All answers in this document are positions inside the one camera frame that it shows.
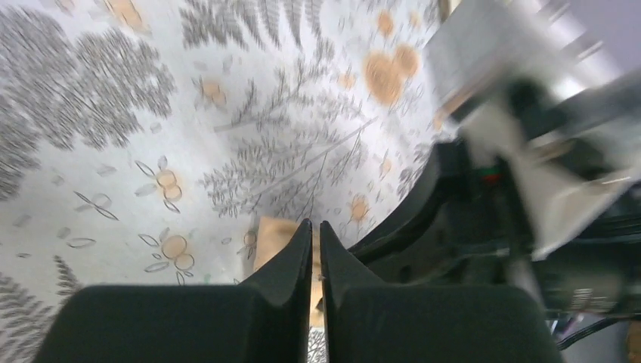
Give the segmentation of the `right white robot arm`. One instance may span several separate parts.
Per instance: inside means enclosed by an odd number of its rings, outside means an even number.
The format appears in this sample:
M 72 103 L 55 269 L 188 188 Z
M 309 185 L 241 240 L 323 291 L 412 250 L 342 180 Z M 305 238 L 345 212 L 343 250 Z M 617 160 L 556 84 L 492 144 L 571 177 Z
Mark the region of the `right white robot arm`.
M 564 1 L 463 1 L 426 46 L 439 113 L 505 160 L 545 259 L 640 178 L 640 74 Z

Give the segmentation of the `beige cloth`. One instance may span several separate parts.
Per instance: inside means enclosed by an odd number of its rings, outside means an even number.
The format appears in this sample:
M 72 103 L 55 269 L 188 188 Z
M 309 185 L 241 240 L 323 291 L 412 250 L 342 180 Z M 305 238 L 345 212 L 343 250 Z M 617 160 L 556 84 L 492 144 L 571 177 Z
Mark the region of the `beige cloth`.
M 261 217 L 259 229 L 256 237 L 255 259 L 253 270 L 257 271 L 266 262 L 276 256 L 291 240 L 295 234 L 299 223 L 288 219 L 275 219 L 271 217 Z M 322 283 L 321 283 L 321 252 L 320 238 L 317 228 L 313 229 L 313 266 L 311 279 L 311 299 L 310 299 L 310 327 L 324 327 L 324 313 L 317 306 L 323 305 Z

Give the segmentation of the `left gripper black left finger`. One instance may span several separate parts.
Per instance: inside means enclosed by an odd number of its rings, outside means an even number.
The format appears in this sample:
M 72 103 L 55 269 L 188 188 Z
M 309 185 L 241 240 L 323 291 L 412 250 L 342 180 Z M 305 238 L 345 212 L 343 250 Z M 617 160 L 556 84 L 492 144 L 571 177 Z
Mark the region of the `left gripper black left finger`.
M 305 362 L 313 266 L 309 219 L 240 286 L 252 294 L 246 362 Z

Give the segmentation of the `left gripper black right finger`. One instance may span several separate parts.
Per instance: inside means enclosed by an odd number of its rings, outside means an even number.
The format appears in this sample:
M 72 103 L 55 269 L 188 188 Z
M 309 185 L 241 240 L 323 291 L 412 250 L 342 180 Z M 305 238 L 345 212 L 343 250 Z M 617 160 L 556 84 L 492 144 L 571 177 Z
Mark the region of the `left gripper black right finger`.
M 383 281 L 342 245 L 331 224 L 320 224 L 320 260 L 328 362 L 365 362 L 373 327 L 369 289 Z

